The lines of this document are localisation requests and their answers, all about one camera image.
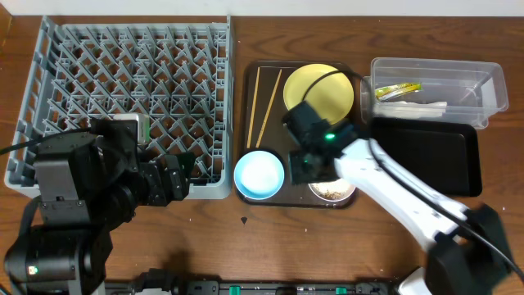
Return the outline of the white bowl with food scraps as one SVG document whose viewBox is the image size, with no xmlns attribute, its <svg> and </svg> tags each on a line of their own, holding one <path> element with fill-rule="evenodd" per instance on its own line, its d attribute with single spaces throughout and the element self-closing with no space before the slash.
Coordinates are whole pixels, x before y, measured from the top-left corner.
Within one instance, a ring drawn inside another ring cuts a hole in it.
<svg viewBox="0 0 524 295">
<path fill-rule="evenodd" d="M 332 182 L 322 182 L 309 184 L 313 194 L 327 202 L 341 202 L 351 197 L 356 187 L 343 179 Z"/>
</svg>

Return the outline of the wooden chopstick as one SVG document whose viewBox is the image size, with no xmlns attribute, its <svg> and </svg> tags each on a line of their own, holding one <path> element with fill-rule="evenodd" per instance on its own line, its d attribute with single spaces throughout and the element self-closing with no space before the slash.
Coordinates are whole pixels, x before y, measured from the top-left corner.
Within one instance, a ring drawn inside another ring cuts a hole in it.
<svg viewBox="0 0 524 295">
<path fill-rule="evenodd" d="M 256 144 L 255 144 L 256 148 L 260 147 L 262 138 L 264 136 L 264 132 L 265 132 L 265 128 L 266 128 L 266 125 L 267 125 L 267 121 L 269 119 L 269 115 L 270 115 L 270 112 L 272 110 L 273 102 L 274 102 L 276 93 L 278 91 L 278 86 L 279 86 L 281 77 L 282 77 L 282 69 L 279 70 L 278 76 L 277 76 L 277 78 L 275 80 L 275 83 L 274 83 L 274 86 L 273 86 L 273 91 L 271 93 L 271 96 L 270 96 L 270 99 L 269 99 L 269 103 L 268 103 L 266 112 L 264 114 L 264 119 L 263 119 L 263 122 L 262 122 L 262 125 L 261 125 L 260 133 L 259 133 L 259 136 L 258 136 Z"/>
<path fill-rule="evenodd" d="M 259 81 L 260 81 L 260 67 L 257 68 L 256 77 L 255 77 L 255 87 L 254 87 L 253 101 L 252 101 L 252 106 L 251 106 L 250 124 L 249 124 L 247 143 L 246 143 L 247 149 L 251 148 L 252 130 L 253 130 L 254 119 L 255 119 L 255 109 L 256 109 L 256 102 L 257 102 L 257 96 L 258 96 Z"/>
</svg>

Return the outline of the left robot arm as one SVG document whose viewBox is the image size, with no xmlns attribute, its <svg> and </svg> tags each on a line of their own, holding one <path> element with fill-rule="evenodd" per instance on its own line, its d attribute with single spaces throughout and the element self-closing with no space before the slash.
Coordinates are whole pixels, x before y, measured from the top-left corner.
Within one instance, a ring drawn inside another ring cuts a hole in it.
<svg viewBox="0 0 524 295">
<path fill-rule="evenodd" d="M 189 193 L 192 152 L 143 161 L 137 120 L 94 119 L 36 140 L 40 194 L 25 207 L 4 267 L 14 294 L 93 294 L 106 279 L 111 231 L 139 206 Z"/>
</svg>

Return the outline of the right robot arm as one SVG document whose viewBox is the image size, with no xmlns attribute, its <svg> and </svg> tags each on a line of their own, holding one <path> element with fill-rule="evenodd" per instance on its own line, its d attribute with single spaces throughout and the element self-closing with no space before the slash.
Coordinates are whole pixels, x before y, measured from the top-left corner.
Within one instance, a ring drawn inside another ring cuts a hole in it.
<svg viewBox="0 0 524 295">
<path fill-rule="evenodd" d="M 294 184 L 339 178 L 370 196 L 395 217 L 427 254 L 398 294 L 490 294 L 515 263 L 499 215 L 475 210 L 439 193 L 393 160 L 372 137 L 348 120 L 334 125 L 307 102 L 282 118 L 299 150 L 289 155 Z"/>
</svg>

